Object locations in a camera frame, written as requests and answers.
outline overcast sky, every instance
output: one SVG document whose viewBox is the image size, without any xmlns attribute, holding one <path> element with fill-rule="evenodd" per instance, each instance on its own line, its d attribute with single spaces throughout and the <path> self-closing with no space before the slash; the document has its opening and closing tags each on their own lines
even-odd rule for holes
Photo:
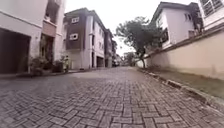
<svg viewBox="0 0 224 128">
<path fill-rule="evenodd" d="M 119 23 L 132 20 L 137 16 L 152 18 L 158 4 L 161 0 L 66 0 L 65 12 L 73 11 L 86 7 L 89 10 L 95 10 L 106 28 L 113 33 Z M 163 0 L 166 2 L 175 2 L 189 4 L 190 2 L 198 2 L 197 0 Z M 120 42 L 118 43 L 117 53 L 130 51 L 130 48 Z"/>
</svg>

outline tree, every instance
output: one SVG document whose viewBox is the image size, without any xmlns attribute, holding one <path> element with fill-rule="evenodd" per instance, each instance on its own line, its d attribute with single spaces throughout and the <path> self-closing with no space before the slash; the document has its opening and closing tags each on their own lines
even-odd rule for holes
<svg viewBox="0 0 224 128">
<path fill-rule="evenodd" d="M 134 63 L 133 63 L 134 57 L 135 57 L 135 54 L 133 52 L 128 52 L 125 54 L 124 60 L 127 62 L 129 66 L 134 66 Z"/>
<path fill-rule="evenodd" d="M 161 29 L 144 17 L 136 17 L 134 20 L 126 21 L 119 24 L 116 29 L 116 36 L 122 37 L 126 45 L 136 50 L 136 54 L 142 60 L 144 68 L 146 47 L 151 47 L 152 50 L 160 47 L 161 34 Z"/>
</svg>

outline apartment building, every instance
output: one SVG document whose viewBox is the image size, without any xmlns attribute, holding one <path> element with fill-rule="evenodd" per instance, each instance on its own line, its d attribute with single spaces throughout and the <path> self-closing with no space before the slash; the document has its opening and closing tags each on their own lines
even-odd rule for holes
<svg viewBox="0 0 224 128">
<path fill-rule="evenodd" d="M 112 67 L 116 65 L 117 42 L 112 40 Z"/>
<path fill-rule="evenodd" d="M 224 0 L 200 0 L 205 30 L 224 23 Z"/>
<path fill-rule="evenodd" d="M 87 8 L 65 14 L 64 39 L 72 69 L 105 67 L 106 28 L 95 11 Z"/>
<path fill-rule="evenodd" d="M 203 28 L 197 3 L 184 5 L 161 2 L 151 21 L 163 29 L 163 49 L 194 36 Z"/>
<path fill-rule="evenodd" d="M 105 46 L 104 46 L 104 54 L 105 54 L 105 67 L 111 68 L 113 61 L 113 51 L 112 51 L 112 38 L 113 34 L 109 29 L 105 32 Z"/>
<path fill-rule="evenodd" d="M 28 70 L 30 57 L 60 58 L 65 0 L 0 1 L 0 73 Z"/>
</svg>

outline cobblestone road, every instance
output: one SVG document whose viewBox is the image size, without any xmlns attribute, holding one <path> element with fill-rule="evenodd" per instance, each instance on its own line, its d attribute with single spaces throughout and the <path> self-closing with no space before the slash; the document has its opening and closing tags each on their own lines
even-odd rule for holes
<svg viewBox="0 0 224 128">
<path fill-rule="evenodd" d="M 0 81 L 0 128 L 224 128 L 224 115 L 132 68 Z"/>
</svg>

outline garage door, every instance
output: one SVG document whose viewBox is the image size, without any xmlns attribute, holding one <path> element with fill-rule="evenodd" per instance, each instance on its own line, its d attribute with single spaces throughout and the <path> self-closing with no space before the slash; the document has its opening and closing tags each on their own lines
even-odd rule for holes
<svg viewBox="0 0 224 128">
<path fill-rule="evenodd" d="M 0 73 L 26 72 L 30 37 L 0 28 Z"/>
</svg>

